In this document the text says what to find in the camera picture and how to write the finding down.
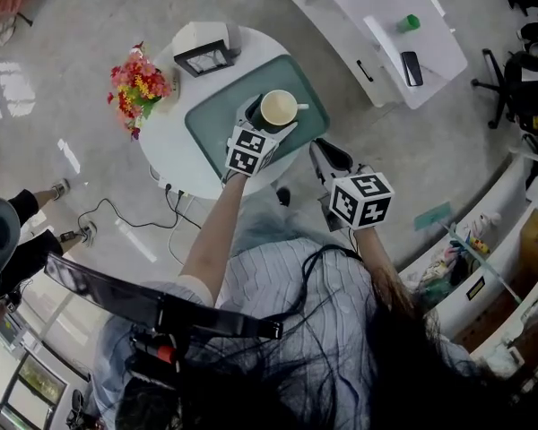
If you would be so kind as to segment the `potted red yellow flowers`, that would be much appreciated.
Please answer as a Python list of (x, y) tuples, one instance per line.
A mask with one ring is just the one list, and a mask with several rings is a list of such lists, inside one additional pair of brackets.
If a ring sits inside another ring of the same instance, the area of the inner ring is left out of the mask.
[(112, 90), (107, 102), (132, 141), (153, 112), (167, 112), (179, 98), (180, 81), (175, 66), (158, 67), (145, 54), (144, 42), (134, 45), (127, 59), (111, 69)]

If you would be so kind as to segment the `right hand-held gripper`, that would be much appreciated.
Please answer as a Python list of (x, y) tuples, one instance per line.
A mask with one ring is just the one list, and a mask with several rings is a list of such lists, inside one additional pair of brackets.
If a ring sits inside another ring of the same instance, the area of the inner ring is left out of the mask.
[(349, 172), (351, 155), (323, 138), (309, 144), (309, 157), (326, 190), (319, 202), (330, 231), (361, 230), (385, 221), (394, 188), (381, 172), (371, 166)]

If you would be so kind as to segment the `green tray mat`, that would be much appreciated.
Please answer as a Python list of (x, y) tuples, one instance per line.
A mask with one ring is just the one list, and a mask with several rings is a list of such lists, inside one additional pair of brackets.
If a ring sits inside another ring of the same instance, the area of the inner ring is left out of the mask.
[(243, 109), (271, 90), (286, 90), (298, 102), (309, 105), (309, 109), (298, 113), (298, 126), (280, 144), (273, 162), (327, 132), (330, 117), (308, 78), (291, 56), (277, 56), (187, 112), (186, 128), (216, 176), (226, 172), (227, 140), (243, 118)]

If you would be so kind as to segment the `white curved shelf unit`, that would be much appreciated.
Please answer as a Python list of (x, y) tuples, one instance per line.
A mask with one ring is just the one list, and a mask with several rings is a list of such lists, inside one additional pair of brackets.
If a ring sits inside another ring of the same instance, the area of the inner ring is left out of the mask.
[(538, 381), (538, 155), (512, 150), (494, 185), (456, 224), (456, 233), (501, 275), (507, 290), (445, 230), (403, 269), (404, 284), (430, 321), (492, 372)]

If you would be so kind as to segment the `small green cup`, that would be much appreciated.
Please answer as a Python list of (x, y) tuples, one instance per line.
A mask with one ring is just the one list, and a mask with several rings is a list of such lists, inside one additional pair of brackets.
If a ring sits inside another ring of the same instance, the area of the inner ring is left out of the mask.
[(418, 30), (421, 27), (421, 20), (414, 14), (408, 14), (396, 24), (399, 33), (407, 33)]

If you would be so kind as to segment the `black smartphone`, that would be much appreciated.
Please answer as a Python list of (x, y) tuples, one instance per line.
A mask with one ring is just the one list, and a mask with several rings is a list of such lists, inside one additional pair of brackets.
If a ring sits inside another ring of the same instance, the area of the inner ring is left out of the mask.
[(403, 63), (404, 77), (409, 87), (420, 87), (424, 84), (421, 73), (421, 65), (417, 54), (413, 51), (404, 51), (401, 53)]

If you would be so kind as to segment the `person's striped grey shirt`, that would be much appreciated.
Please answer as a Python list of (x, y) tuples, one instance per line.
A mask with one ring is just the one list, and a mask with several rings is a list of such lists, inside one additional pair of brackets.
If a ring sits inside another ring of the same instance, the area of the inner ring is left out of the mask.
[(135, 327), (100, 335), (94, 398), (108, 430), (459, 427), (482, 387), (468, 353), (430, 331), (402, 281), (309, 239), (231, 257), (221, 308), (281, 322), (279, 340), (195, 335), (165, 388), (132, 373)]

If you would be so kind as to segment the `white round table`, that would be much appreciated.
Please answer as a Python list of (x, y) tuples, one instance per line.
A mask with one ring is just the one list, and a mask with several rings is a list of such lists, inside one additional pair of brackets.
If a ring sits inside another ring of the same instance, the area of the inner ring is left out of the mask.
[[(175, 66), (174, 39), (154, 57), (158, 67)], [(187, 112), (213, 94), (230, 85), (257, 67), (280, 55), (291, 56), (278, 41), (261, 31), (239, 26), (241, 53), (236, 63), (223, 70), (194, 78), (179, 68), (180, 93), (177, 103), (167, 112), (153, 112), (143, 124), (139, 143), (150, 165), (160, 176), (177, 188), (199, 198), (217, 200), (221, 195), (221, 179), (186, 128)], [(247, 181), (246, 195), (276, 182), (295, 161), (300, 149), (274, 162)]]

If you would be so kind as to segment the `black picture frame branch print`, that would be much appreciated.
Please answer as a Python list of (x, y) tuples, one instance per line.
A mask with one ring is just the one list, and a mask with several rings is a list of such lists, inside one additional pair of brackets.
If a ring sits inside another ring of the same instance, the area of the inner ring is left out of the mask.
[(174, 55), (174, 61), (194, 78), (234, 65), (233, 57), (222, 40), (217, 40)]

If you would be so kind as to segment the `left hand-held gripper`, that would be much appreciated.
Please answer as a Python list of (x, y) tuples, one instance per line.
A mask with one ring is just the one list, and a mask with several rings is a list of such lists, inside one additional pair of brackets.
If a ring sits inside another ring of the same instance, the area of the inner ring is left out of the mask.
[(246, 176), (254, 176), (268, 166), (278, 144), (298, 126), (294, 121), (278, 131), (276, 126), (263, 123), (262, 100), (262, 96), (257, 96), (245, 112), (236, 113), (236, 125), (227, 140), (225, 167)]

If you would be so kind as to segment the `teal flat mop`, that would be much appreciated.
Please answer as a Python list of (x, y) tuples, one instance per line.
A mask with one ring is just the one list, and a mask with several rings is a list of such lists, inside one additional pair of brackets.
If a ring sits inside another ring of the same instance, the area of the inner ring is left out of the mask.
[(424, 212), (417, 216), (414, 220), (414, 227), (416, 230), (427, 228), (433, 224), (439, 224), (460, 246), (470, 254), (474, 260), (476, 260), (481, 267), (489, 272), (505, 290), (514, 298), (516, 303), (520, 305), (522, 299), (516, 294), (516, 292), (508, 285), (508, 283), (501, 277), (501, 275), (473, 248), (470, 243), (467, 243), (465, 239), (456, 233), (456, 224), (451, 222), (449, 225), (445, 222), (445, 218), (452, 212), (449, 202), (444, 202), (439, 206)]

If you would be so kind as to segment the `white low cabinet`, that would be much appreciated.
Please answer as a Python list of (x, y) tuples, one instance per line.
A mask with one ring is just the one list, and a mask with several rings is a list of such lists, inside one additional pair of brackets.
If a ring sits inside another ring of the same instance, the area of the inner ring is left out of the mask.
[[(405, 103), (416, 109), (453, 81), (467, 60), (433, 0), (291, 0), (326, 38), (371, 103)], [(408, 14), (418, 30), (399, 33)], [(409, 87), (401, 53), (413, 51), (424, 84)]]

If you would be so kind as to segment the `cream ceramic mug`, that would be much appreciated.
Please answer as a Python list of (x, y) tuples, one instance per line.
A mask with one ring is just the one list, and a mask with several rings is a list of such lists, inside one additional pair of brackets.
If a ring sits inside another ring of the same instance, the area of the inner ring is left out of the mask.
[(300, 111), (308, 110), (309, 104), (299, 103), (286, 90), (272, 90), (266, 93), (260, 104), (262, 118), (269, 125), (285, 126), (292, 123)]

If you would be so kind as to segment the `person's right forearm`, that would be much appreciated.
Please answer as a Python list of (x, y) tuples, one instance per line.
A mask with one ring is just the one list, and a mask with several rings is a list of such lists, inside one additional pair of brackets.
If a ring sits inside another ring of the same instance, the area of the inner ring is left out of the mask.
[(363, 228), (353, 232), (360, 257), (371, 276), (398, 276), (375, 228)]

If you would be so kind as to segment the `person's blue jeans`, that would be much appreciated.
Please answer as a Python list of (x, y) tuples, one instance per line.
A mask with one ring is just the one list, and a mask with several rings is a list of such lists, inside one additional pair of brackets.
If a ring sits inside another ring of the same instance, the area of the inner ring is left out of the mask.
[(276, 198), (246, 198), (240, 206), (230, 256), (237, 256), (261, 245), (309, 239), (320, 245), (335, 242), (325, 234), (305, 226), (298, 212), (282, 206)]

